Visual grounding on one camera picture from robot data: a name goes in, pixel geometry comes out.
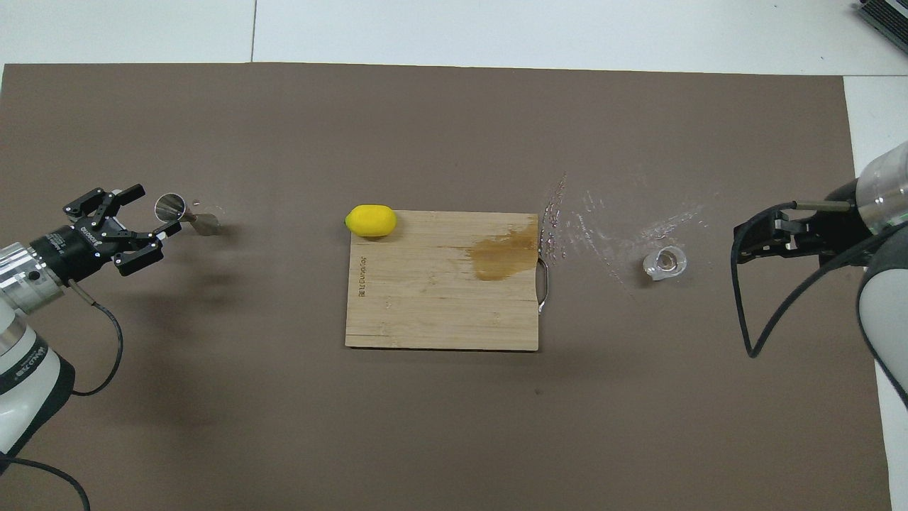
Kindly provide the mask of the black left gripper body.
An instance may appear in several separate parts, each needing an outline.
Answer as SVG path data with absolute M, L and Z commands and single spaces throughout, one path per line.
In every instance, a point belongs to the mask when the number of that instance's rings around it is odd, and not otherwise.
M 33 239 L 30 247 L 60 282 L 79 282 L 123 252 L 122 241 L 111 236 L 124 231 L 116 218 L 82 218 Z

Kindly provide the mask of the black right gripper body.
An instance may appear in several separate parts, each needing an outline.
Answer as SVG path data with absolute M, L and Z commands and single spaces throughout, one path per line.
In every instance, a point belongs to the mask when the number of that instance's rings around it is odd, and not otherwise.
M 817 212 L 813 215 L 811 232 L 820 240 L 820 258 L 833 258 L 871 236 L 857 209 L 857 181 L 850 181 L 831 191 L 824 198 L 828 202 L 848 202 L 852 207 L 846 212 Z

